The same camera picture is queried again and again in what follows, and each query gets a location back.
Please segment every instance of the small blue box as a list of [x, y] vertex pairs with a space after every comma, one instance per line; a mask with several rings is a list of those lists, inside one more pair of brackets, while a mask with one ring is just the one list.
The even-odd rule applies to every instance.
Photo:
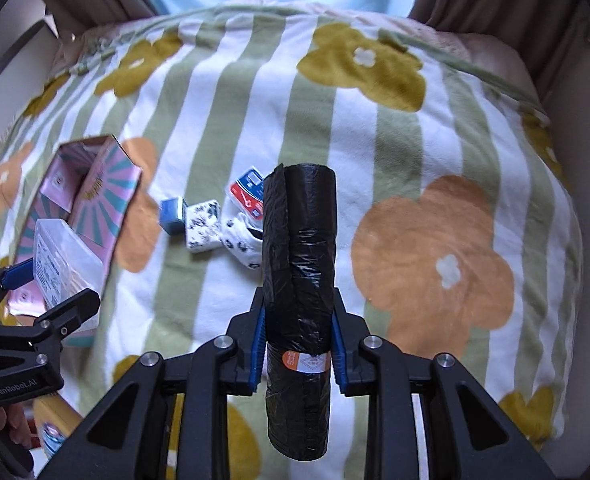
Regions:
[[186, 230], [186, 203], [181, 197], [162, 200], [159, 205], [159, 224], [169, 235], [180, 235]]

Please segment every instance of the blanket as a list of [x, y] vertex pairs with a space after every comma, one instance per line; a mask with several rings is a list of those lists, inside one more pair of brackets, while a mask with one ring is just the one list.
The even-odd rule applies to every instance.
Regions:
[[[142, 167], [89, 356], [64, 396], [82, 414], [141, 353], [194, 351], [246, 310], [260, 270], [190, 254], [159, 203], [216, 199], [254, 166], [337, 175], [336, 285], [403, 351], [460, 359], [535, 446], [564, 428], [581, 238], [532, 97], [424, 41], [284, 6], [220, 6], [97, 33], [0, 151], [0, 258], [16, 250], [60, 142], [112, 134]], [[286, 459], [265, 381], [229, 400], [233, 478], [361, 478], [367, 400], [331, 395], [328, 452]]]

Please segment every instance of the sock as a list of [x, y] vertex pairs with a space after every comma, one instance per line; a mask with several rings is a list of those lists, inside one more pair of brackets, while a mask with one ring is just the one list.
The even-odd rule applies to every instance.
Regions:
[[244, 213], [222, 223], [221, 240], [233, 256], [249, 269], [262, 266], [262, 232], [250, 224]]

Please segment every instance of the clear plastic box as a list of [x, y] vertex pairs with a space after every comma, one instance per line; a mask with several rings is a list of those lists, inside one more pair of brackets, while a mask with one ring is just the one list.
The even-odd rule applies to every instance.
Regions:
[[[85, 288], [101, 294], [104, 281], [102, 261], [66, 222], [57, 218], [39, 219], [35, 225], [32, 272], [47, 308]], [[96, 314], [76, 332], [96, 328], [98, 320]]]

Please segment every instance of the plastic wrap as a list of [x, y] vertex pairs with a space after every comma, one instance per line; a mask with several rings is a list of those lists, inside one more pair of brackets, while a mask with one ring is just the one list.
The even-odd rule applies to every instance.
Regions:
[[331, 169], [280, 165], [264, 180], [268, 436], [295, 460], [328, 442], [336, 236]]

